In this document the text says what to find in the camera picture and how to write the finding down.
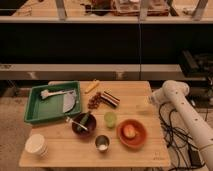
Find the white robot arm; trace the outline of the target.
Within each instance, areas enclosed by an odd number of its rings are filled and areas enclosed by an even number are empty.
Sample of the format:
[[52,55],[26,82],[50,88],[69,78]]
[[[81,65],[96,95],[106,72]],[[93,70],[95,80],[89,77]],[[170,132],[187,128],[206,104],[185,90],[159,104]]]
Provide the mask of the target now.
[[189,92],[190,87],[187,83],[167,80],[159,89],[151,93],[149,101],[156,106],[166,102],[173,104],[188,128],[207,168],[209,171],[213,171],[213,128],[204,121],[186,99]]

